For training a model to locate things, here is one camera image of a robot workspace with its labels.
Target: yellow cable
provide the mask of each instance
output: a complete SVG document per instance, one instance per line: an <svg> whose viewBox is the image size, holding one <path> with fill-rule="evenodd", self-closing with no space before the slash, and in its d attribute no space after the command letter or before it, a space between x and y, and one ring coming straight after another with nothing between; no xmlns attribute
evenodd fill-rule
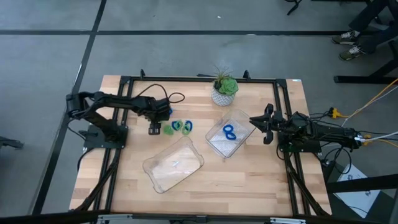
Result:
<svg viewBox="0 0 398 224"><path fill-rule="evenodd" d="M375 99L377 99L382 93L384 93L384 91L386 91L388 88L390 88L390 86L392 86L394 83L396 83L396 82L398 82L398 78L396 78L392 83L390 83L388 86L386 86L383 90L381 90L380 91L380 93L379 94L377 94L375 97L373 97L369 102L367 102L363 107L365 107L365 106L368 106L368 105L370 105ZM359 112L361 112L361 108L360 109L358 109L358 110L356 110L353 114L351 114L351 115L348 115L348 116L346 116L346 115L339 115L339 117L342 117L342 118L349 118L350 116L354 116L354 115L356 115L357 113L359 113Z"/></svg>
<svg viewBox="0 0 398 224"><path fill-rule="evenodd" d="M385 143L388 143L388 144L392 144L393 146L395 146L395 147L398 147L398 145L397 144L394 144L394 143L392 143L392 142L390 142L390 141L388 141L388 140L384 140L384 139L376 139L375 141L382 141L382 142L385 142Z"/></svg>

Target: potted plant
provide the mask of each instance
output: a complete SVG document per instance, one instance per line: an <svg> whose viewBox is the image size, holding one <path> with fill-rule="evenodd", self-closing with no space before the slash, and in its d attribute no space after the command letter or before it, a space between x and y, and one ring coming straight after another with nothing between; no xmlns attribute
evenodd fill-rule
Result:
<svg viewBox="0 0 398 224"><path fill-rule="evenodd" d="M222 72L217 68L218 73L211 90L211 98L219 106L227 106L232 103L238 89L238 83L229 74L231 72Z"/></svg>

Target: white cable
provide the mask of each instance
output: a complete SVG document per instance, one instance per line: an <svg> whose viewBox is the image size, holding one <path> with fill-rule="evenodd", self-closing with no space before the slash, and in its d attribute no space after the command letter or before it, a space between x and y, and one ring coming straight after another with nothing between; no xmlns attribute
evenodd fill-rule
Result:
<svg viewBox="0 0 398 224"><path fill-rule="evenodd" d="M348 118L346 118L343 122L343 124L341 125L341 127L344 126L344 124L348 121L348 119L350 119L352 116L356 115L357 112L360 112L361 110L365 109L367 106L371 105L372 103L376 102L377 100L380 100L381 98L387 96L390 92L394 91L396 88L398 88L398 86L396 86L395 88L393 88L392 90L388 91L386 94L380 96L379 98L375 99L374 101L372 101L369 104L366 104L365 106L361 107L360 109L356 110L351 116L349 116Z"/></svg>
<svg viewBox="0 0 398 224"><path fill-rule="evenodd" d="M391 134L387 134L385 136L379 136L379 137L376 137L376 138L365 139L365 141L373 141L373 140L380 139L380 138L386 138L386 137L389 137L389 136L392 136L392 135L395 135L395 134L398 134L398 131L396 131L394 133L391 133Z"/></svg>

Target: person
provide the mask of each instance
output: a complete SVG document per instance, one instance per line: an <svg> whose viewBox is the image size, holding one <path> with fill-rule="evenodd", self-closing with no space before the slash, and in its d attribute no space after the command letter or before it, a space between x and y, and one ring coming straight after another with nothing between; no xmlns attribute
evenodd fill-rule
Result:
<svg viewBox="0 0 398 224"><path fill-rule="evenodd" d="M359 42L361 32L364 31L369 23L386 7L390 9L394 20L392 26L382 30L372 37ZM352 48L339 54L342 60L352 60L364 54L371 54L376 50L376 46L393 39L398 35L398 0L374 0L349 24L351 30L331 38L335 44L348 44Z"/></svg>

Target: blue ring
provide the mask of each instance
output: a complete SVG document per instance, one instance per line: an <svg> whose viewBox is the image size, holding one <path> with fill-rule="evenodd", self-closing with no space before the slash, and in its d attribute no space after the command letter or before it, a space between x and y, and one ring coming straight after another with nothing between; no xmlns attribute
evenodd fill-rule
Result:
<svg viewBox="0 0 398 224"><path fill-rule="evenodd" d="M173 122L172 122L172 128L173 128L174 130L178 131L181 127L175 127L175 124L179 124L179 123L176 122L176 121L173 121Z"/></svg>
<svg viewBox="0 0 398 224"><path fill-rule="evenodd" d="M223 131L225 133L232 133L234 131L234 126L227 124L226 126L223 127Z"/></svg>
<svg viewBox="0 0 398 224"><path fill-rule="evenodd" d="M192 122L191 122L190 120L186 121L186 122L185 122L185 125L184 125L184 128L185 128L185 130L187 130L187 131L192 131L192 128L193 128Z"/></svg>
<svg viewBox="0 0 398 224"><path fill-rule="evenodd" d="M225 137L226 137L228 140L235 140L235 139L236 139L236 135L235 135L234 133L232 133L232 132L226 133L226 134L225 134Z"/></svg>

